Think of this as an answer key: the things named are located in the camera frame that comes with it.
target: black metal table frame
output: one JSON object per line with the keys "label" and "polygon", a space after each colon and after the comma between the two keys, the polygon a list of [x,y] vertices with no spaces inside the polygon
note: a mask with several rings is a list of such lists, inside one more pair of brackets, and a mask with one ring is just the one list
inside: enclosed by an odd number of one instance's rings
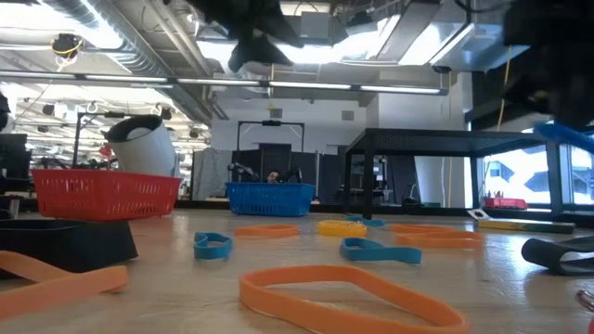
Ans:
{"label": "black metal table frame", "polygon": [[[444,151],[444,150],[391,150],[376,149],[374,146],[374,136],[384,133],[409,134],[409,135],[429,135],[437,139],[443,136],[461,137],[461,138],[518,138],[515,143],[507,145],[498,145],[489,149],[475,151]],[[429,156],[429,157],[463,157],[471,159],[471,182],[472,182],[472,207],[480,208],[479,186],[483,182],[484,173],[483,157],[505,153],[514,149],[529,148],[533,146],[546,144],[547,163],[549,165],[549,189],[551,197],[551,213],[559,214],[562,212],[562,185],[561,185],[561,163],[559,145],[554,143],[541,142],[531,145],[523,145],[522,138],[536,140],[536,135],[530,134],[512,134],[512,133],[493,133],[493,132],[470,132],[470,131],[432,131],[432,130],[397,130],[397,129],[366,129],[361,135],[353,141],[346,149],[344,162],[344,193],[347,194],[351,189],[351,164],[354,154],[365,156],[363,165],[363,217],[371,219],[373,213],[373,158],[376,155],[386,156]],[[342,209],[349,212],[350,197],[342,197]]]}

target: hanging cable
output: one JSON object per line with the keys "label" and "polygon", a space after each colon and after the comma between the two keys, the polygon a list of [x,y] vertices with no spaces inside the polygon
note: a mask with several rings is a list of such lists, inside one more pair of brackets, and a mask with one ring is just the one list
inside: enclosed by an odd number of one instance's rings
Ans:
{"label": "hanging cable", "polygon": [[[503,87],[508,84],[508,80],[510,79],[510,64],[511,64],[511,46],[508,49],[508,62],[505,66],[505,77],[503,78]],[[499,108],[499,119],[497,120],[497,132],[501,130],[501,123],[503,122],[503,112],[505,111],[505,98],[501,98],[501,107]],[[486,169],[484,170],[483,174],[483,182],[481,183],[481,188],[479,189],[479,194],[483,193],[484,185],[486,183],[486,174],[489,172],[489,167],[491,166],[491,161],[486,164]]]}
{"label": "hanging cable", "polygon": [[[56,72],[60,73],[62,72],[65,68],[67,68],[68,66],[70,66],[72,63],[70,62],[71,59],[71,55],[73,52],[77,51],[79,47],[81,47],[81,45],[83,44],[83,40],[81,39],[81,41],[79,42],[79,44],[74,47],[73,49],[69,50],[70,53],[68,54],[68,56],[64,59],[64,62],[62,62],[62,64],[60,64],[58,66],[58,69],[56,70]],[[47,89],[52,85],[52,83],[54,82],[54,79],[50,80],[49,83],[47,84],[47,86],[41,91],[41,93],[39,93],[39,96],[37,96],[33,102],[29,105],[29,107],[27,107],[26,110],[24,110],[19,116],[17,116],[15,118],[14,121],[12,121],[10,124],[6,125],[6,128],[8,128],[9,126],[12,126],[14,123],[16,123],[18,120],[20,120],[21,118],[23,118],[27,112],[29,112],[32,107],[37,103],[37,101],[39,101],[39,99],[45,94],[45,92],[47,91]]]}
{"label": "hanging cable", "polygon": [[[452,71],[449,72],[449,121],[452,122]],[[449,157],[449,186],[447,187],[447,207],[452,207],[452,157]]]}

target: person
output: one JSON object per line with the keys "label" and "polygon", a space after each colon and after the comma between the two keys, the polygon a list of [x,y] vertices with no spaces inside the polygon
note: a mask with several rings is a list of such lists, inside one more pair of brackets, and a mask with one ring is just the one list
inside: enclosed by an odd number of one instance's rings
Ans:
{"label": "person", "polygon": [[266,178],[266,182],[276,183],[279,175],[280,175],[280,172],[277,170],[270,171],[270,173],[268,173],[268,176]]}

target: fluorescent light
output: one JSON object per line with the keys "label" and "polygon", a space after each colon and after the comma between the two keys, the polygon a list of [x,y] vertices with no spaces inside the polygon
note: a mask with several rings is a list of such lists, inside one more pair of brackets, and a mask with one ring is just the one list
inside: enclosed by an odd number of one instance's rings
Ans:
{"label": "fluorescent light", "polygon": [[318,89],[350,89],[350,84],[339,83],[294,83],[294,82],[270,82],[271,87],[286,88],[318,88]]}
{"label": "fluorescent light", "polygon": [[375,85],[362,85],[361,90],[364,92],[375,92],[375,93],[404,93],[404,94],[428,94],[428,95],[437,95],[437,94],[441,93],[441,89],[436,89],[436,88],[375,86]]}
{"label": "fluorescent light", "polygon": [[139,82],[139,83],[167,83],[166,78],[143,77],[134,75],[95,75],[87,74],[85,78],[88,80],[97,81],[114,81],[114,82]]}
{"label": "fluorescent light", "polygon": [[225,86],[257,87],[260,85],[252,80],[231,80],[231,79],[177,79],[180,84],[212,84]]}
{"label": "fluorescent light", "polygon": [[435,55],[431,60],[429,60],[429,63],[433,65],[436,62],[438,62],[439,60],[441,60],[445,55],[447,55],[454,48],[454,46],[456,46],[458,43],[460,43],[460,41],[462,41],[464,39],[464,37],[468,36],[468,34],[473,31],[474,31],[474,23],[471,23],[466,28],[464,28],[464,30],[462,32],[460,32],[458,34],[458,36],[456,36],[453,40],[451,40],[448,44],[446,44],[444,46],[444,48],[442,48],[441,51],[439,51],[437,53],[437,55]]}
{"label": "fluorescent light", "polygon": [[74,74],[56,72],[0,71],[0,77],[37,79],[75,79]]}

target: red basket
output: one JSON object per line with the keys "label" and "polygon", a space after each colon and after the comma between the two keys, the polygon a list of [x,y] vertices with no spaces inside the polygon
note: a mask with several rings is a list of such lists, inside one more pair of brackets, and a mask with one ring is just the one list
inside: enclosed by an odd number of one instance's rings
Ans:
{"label": "red basket", "polygon": [[89,221],[171,213],[180,179],[110,171],[32,170],[39,213]]}

